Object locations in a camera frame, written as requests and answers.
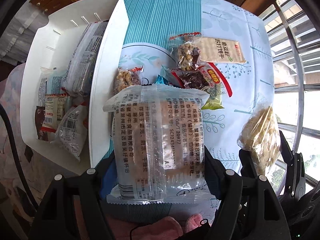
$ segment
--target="screw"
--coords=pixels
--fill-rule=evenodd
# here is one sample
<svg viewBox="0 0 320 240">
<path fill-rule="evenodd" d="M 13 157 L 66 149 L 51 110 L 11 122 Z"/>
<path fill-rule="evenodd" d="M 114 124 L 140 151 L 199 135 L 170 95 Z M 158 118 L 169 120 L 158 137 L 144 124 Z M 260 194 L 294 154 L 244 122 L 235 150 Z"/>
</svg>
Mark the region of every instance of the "screw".
<svg viewBox="0 0 320 240">
<path fill-rule="evenodd" d="M 96 170 L 95 170 L 94 168 L 87 169 L 87 173 L 88 173 L 89 175 L 92 175 L 92 174 L 94 174 L 95 172 L 96 172 Z"/>
<path fill-rule="evenodd" d="M 259 176 L 259 179 L 260 179 L 261 181 L 267 181 L 267 177 L 264 176 L 264 175 L 260 175 L 260 176 Z"/>
<path fill-rule="evenodd" d="M 235 174 L 235 172 L 233 170 L 226 170 L 226 174 L 229 175 L 229 176 L 233 176 Z"/>
<path fill-rule="evenodd" d="M 54 176 L 54 180 L 60 180 L 60 179 L 62 179 L 61 174 L 57 174 L 56 176 Z"/>
</svg>

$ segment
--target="barcode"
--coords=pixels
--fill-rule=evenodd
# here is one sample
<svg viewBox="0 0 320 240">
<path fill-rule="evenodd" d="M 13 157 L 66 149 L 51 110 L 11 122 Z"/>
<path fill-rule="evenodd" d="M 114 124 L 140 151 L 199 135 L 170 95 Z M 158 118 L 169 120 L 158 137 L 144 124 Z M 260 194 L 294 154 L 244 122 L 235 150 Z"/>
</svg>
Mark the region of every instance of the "barcode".
<svg viewBox="0 0 320 240">
<path fill-rule="evenodd" d="M 45 117 L 45 118 L 44 118 L 44 121 L 45 121 L 45 122 L 52 123 L 52 117 Z"/>
<path fill-rule="evenodd" d="M 133 192 L 132 185 L 119 184 L 119 190 L 120 190 L 121 197 L 123 199 L 133 199 L 134 198 L 134 192 Z"/>
<path fill-rule="evenodd" d="M 63 127 L 75 129 L 75 128 L 76 128 L 76 120 L 66 119 L 66 120 L 63 122 Z"/>
</svg>

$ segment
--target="nut cluster snack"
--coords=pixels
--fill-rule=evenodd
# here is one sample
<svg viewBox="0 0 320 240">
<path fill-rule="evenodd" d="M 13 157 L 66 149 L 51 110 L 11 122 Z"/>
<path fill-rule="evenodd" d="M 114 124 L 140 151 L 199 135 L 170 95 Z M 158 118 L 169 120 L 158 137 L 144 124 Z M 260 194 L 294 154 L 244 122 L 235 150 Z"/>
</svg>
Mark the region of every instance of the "nut cluster snack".
<svg viewBox="0 0 320 240">
<path fill-rule="evenodd" d="M 187 41 L 178 47 L 178 67 L 182 70 L 196 69 L 200 57 L 200 49 L 192 42 Z"/>
<path fill-rule="evenodd" d="M 118 75 L 116 76 L 114 83 L 115 94 L 119 93 L 122 89 L 129 86 L 140 85 L 140 79 L 136 71 L 118 69 Z"/>
</svg>

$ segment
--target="plastic wrapper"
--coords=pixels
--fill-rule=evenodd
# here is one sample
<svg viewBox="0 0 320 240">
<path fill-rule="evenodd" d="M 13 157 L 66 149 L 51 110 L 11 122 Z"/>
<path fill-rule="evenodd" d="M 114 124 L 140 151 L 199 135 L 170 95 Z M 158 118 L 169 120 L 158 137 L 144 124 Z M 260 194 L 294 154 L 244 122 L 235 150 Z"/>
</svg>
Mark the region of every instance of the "plastic wrapper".
<svg viewBox="0 0 320 240">
<path fill-rule="evenodd" d="M 221 109 L 222 95 L 226 93 L 226 88 L 214 69 L 206 62 L 199 62 L 197 70 L 183 71 L 172 70 L 173 76 L 185 88 L 195 88 L 207 92 L 210 97 L 201 109 Z"/>
<path fill-rule="evenodd" d="M 38 106 L 45 106 L 45 95 L 63 94 L 61 82 L 66 75 L 66 70 L 57 68 L 41 69 L 40 84 L 38 89 Z"/>
<path fill-rule="evenodd" d="M 176 58 L 177 67 L 181 70 L 192 70 L 198 68 L 200 60 L 200 49 L 196 41 L 201 37 L 201 33 L 184 33 L 172 35 L 169 38 L 171 53 Z"/>
<path fill-rule="evenodd" d="M 118 68 L 118 75 L 115 78 L 113 91 L 115 95 L 122 89 L 125 89 L 133 85 L 141 85 L 141 79 L 139 77 L 143 67 L 135 67 L 133 69 L 121 69 Z"/>
<path fill-rule="evenodd" d="M 45 114 L 41 130 L 55 133 L 62 117 L 64 116 L 64 104 L 69 98 L 68 94 L 53 94 L 45 96 Z"/>
<path fill-rule="evenodd" d="M 54 143 L 69 151 L 78 161 L 88 134 L 87 119 L 85 103 L 72 106 L 62 118 L 55 133 Z"/>
<path fill-rule="evenodd" d="M 173 83 L 171 83 L 169 80 L 166 80 L 163 76 L 158 75 L 155 84 L 164 84 L 167 86 L 172 86 L 172 87 L 178 87 L 176 85 L 174 85 Z"/>
<path fill-rule="evenodd" d="M 109 99 L 119 190 L 134 202 L 193 203 L 205 193 L 201 107 L 209 95 L 163 84 Z"/>
<path fill-rule="evenodd" d="M 256 105 L 237 143 L 251 153 L 258 175 L 268 173 L 280 155 L 280 134 L 272 106 L 267 103 Z"/>
<path fill-rule="evenodd" d="M 201 60 L 214 63 L 244 63 L 239 41 L 201 37 L 195 41 L 201 50 Z"/>
<path fill-rule="evenodd" d="M 108 22 L 88 25 L 68 65 L 62 86 L 70 95 L 89 95 L 93 71 Z"/>
</svg>

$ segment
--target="small snack packet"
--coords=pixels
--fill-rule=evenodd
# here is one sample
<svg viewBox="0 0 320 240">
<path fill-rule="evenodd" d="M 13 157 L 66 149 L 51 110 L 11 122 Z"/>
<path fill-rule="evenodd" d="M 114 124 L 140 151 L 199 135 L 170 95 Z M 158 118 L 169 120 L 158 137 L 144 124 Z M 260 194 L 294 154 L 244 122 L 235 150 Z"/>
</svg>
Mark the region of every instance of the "small snack packet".
<svg viewBox="0 0 320 240">
<path fill-rule="evenodd" d="M 164 84 L 167 86 L 172 86 L 172 87 L 178 87 L 176 85 L 174 85 L 173 83 L 171 83 L 169 80 L 166 80 L 163 76 L 158 75 L 155 84 Z"/>
<path fill-rule="evenodd" d="M 140 73 L 143 71 L 143 67 L 135 67 L 133 69 L 121 69 L 118 68 L 118 75 L 114 81 L 115 95 L 122 89 L 125 89 L 133 85 L 141 85 L 139 78 Z"/>
<path fill-rule="evenodd" d="M 45 114 L 41 130 L 56 132 L 62 117 L 64 116 L 64 104 L 68 94 L 52 94 L 45 96 Z"/>
<path fill-rule="evenodd" d="M 85 102 L 79 106 L 72 106 L 64 115 L 55 133 L 54 142 L 69 151 L 78 161 L 88 134 L 87 116 Z"/>
<path fill-rule="evenodd" d="M 201 37 L 194 41 L 201 50 L 201 60 L 214 63 L 245 63 L 239 41 Z"/>
<path fill-rule="evenodd" d="M 201 37 L 201 33 L 184 33 L 171 36 L 169 38 L 170 48 L 174 54 L 177 67 L 184 71 L 198 68 L 200 60 L 200 49 L 196 41 Z"/>
</svg>

